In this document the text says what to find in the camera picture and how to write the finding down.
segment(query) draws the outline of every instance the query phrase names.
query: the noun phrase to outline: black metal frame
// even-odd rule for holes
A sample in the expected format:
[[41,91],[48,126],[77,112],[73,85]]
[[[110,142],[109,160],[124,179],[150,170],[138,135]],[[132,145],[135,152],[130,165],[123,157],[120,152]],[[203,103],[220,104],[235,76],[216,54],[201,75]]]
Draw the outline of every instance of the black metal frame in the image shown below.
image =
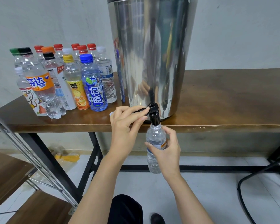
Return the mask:
[[[63,168],[56,161],[55,157],[48,150],[46,145],[37,135],[37,133],[19,133],[24,141],[31,147],[41,161],[48,167],[53,175],[60,181],[64,188],[71,194],[71,196],[79,203],[83,197],[87,181],[90,173],[93,173],[93,177],[101,163],[103,154],[99,146],[95,132],[88,132],[91,142],[93,144],[93,151],[90,155],[82,178],[78,187],[71,181]],[[280,157],[280,147],[278,147],[268,158],[270,163],[273,163]],[[180,172],[208,172],[208,173],[255,173],[266,166],[179,166]],[[120,171],[130,172],[149,172],[147,165],[123,165]],[[279,173],[280,165],[274,166],[264,171],[264,173]]]

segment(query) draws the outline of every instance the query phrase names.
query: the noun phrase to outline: white bottle cap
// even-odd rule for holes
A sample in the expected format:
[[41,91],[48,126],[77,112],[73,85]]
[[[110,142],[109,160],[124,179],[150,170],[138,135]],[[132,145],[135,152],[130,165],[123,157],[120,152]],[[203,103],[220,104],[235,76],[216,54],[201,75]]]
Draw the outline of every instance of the white bottle cap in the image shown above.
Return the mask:
[[17,75],[23,75],[24,73],[23,73],[23,68],[22,67],[16,67],[15,68],[15,73],[17,74]]
[[97,46],[97,47],[96,47],[96,50],[97,50],[98,52],[106,52],[106,48],[103,47],[103,46]]
[[62,52],[63,52],[64,54],[72,54],[72,48],[63,48],[63,49],[62,49]]

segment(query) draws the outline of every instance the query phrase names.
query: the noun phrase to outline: blue bottle cap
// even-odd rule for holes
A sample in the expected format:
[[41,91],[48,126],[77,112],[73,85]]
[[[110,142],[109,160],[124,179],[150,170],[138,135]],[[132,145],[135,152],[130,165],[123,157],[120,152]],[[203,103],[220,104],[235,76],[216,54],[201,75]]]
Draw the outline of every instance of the blue bottle cap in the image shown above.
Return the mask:
[[81,63],[92,63],[93,57],[91,54],[81,54],[80,60],[81,60]]

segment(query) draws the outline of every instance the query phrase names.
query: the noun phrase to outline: wooden shelf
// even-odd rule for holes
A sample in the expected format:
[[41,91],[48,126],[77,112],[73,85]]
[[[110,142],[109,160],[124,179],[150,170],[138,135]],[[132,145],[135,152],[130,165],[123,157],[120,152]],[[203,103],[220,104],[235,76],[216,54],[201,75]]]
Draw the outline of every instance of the wooden shelf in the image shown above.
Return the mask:
[[65,224],[70,203],[37,190],[7,224]]
[[[117,101],[105,111],[74,109],[60,119],[38,117],[21,96],[0,108],[0,116],[14,132],[110,132],[109,113],[121,105],[114,75]],[[280,132],[280,69],[187,70],[177,112],[162,124],[180,133]]]
[[30,163],[0,153],[0,205],[29,178],[33,169]]

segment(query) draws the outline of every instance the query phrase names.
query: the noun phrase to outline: black pants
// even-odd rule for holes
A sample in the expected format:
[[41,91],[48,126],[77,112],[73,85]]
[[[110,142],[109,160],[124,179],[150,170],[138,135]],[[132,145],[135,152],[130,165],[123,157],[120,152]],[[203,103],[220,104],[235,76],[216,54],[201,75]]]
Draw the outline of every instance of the black pants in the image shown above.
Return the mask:
[[111,203],[108,224],[143,224],[141,205],[130,196],[115,196]]

